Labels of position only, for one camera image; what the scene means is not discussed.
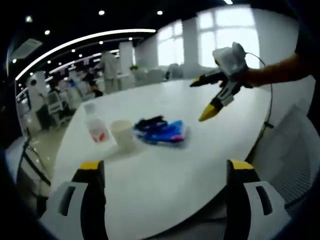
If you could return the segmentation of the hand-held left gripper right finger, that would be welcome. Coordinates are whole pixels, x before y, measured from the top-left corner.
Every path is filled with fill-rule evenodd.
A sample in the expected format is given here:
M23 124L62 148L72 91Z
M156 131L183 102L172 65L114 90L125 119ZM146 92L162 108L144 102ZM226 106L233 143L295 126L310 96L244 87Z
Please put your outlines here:
M283 197L246 161L227 161L225 200L225 240L271 240L291 220Z

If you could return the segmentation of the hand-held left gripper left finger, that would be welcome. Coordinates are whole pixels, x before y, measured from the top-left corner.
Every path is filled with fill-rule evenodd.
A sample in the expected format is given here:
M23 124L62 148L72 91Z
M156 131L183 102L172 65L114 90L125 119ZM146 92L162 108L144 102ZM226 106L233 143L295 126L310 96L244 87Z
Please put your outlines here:
M41 224L55 240L107 240L103 161L80 165L48 198Z

